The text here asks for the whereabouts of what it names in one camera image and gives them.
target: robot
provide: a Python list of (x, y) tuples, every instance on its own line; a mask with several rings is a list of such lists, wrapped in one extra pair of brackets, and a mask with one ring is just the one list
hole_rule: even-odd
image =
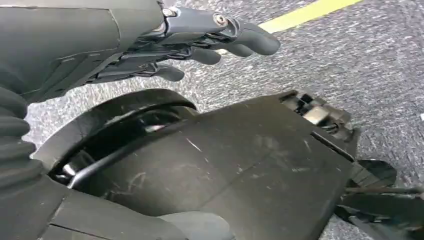
[(2, 239), (316, 240), (333, 214), (376, 240), (423, 239), (423, 190), (357, 159), (349, 113), (295, 90), (204, 114), (170, 90), (130, 93), (31, 157), (31, 103), (132, 77), (180, 81), (162, 61), (212, 65), (215, 50), (267, 56), (280, 43), (156, 0), (5, 0), (0, 12)]

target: scratch mark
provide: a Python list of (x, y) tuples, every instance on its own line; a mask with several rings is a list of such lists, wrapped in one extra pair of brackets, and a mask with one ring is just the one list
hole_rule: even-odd
[(303, 142), (305, 143), (307, 150), (308, 150), (309, 152), (311, 152), (311, 147), (309, 147), (309, 143), (308, 143), (308, 141), (303, 140)]
[(291, 171), (294, 173), (300, 173), (300, 172), (306, 172), (311, 170), (309, 167), (298, 167), (298, 168), (292, 168)]
[(194, 143), (192, 143), (192, 141), (190, 141), (190, 139), (186, 138), (187, 142), (189, 142), (191, 145), (193, 145), (193, 147), (195, 147), (197, 150), (199, 150), (199, 152), (202, 153), (202, 150), (200, 150), (200, 148), (198, 146), (196, 146)]
[(133, 178), (131, 178), (131, 180), (128, 183), (128, 193), (132, 193), (133, 192), (133, 187), (135, 186), (135, 182), (137, 179), (140, 178), (140, 184), (138, 184), (138, 187), (140, 189), (143, 188), (143, 184), (145, 183), (146, 180), (146, 173), (145, 172), (140, 172), (137, 173)]

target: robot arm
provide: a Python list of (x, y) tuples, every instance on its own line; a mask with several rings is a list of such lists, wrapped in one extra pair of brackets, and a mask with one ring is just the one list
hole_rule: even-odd
[(221, 56), (211, 50), (246, 57), (280, 46), (256, 25), (155, 0), (10, 0), (0, 12), (1, 85), (30, 103), (134, 76), (181, 80), (158, 64), (168, 59), (215, 64)]

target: gray asphalt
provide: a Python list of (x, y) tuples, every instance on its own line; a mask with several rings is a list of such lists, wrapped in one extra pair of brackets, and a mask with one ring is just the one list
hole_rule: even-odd
[[(313, 0), (183, 0), (177, 4), (218, 10), (262, 23)], [(273, 56), (225, 54), (215, 66), (173, 62), (186, 72), (179, 83), (157, 78), (88, 85), (30, 106), (26, 137), (39, 146), (88, 108), (146, 88), (173, 89), (201, 111), (289, 89), (309, 91), (352, 113), (363, 130), (359, 156), (390, 162), (399, 185), (424, 183), (424, 7), (419, 0), (364, 0), (300, 27), (275, 33)], [(323, 240), (368, 239), (332, 219)]]

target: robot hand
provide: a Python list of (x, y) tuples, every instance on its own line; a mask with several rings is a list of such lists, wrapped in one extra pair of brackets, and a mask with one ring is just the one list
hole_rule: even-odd
[(272, 55), (280, 47), (276, 37), (257, 25), (226, 18), (219, 12), (172, 7), (162, 13), (165, 21), (159, 27), (140, 36), (125, 54), (93, 75), (88, 83), (152, 76), (177, 82), (184, 73), (159, 62), (195, 60), (213, 65), (221, 59), (214, 50), (248, 57), (254, 52)]

